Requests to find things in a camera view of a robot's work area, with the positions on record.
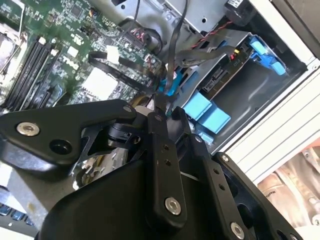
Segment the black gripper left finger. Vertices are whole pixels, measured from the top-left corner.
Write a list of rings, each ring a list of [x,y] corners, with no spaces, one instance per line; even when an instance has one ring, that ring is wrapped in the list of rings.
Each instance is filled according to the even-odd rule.
[[[182,228],[187,210],[167,97],[147,116],[121,99],[10,112],[0,118],[0,158],[40,179],[58,181],[90,157],[129,149],[144,164],[144,211],[154,228]]]

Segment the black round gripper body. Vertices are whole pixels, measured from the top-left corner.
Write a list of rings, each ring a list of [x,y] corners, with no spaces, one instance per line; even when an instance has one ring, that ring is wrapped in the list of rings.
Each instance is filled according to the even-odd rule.
[[[135,160],[61,199],[40,240],[210,240],[216,163],[173,147],[148,147]]]

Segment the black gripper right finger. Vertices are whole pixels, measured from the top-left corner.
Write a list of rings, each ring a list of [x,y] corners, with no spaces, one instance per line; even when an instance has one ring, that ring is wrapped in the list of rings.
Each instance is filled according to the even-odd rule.
[[[188,218],[202,240],[298,240],[300,235],[225,153],[210,154],[177,107],[167,122],[175,142]]]

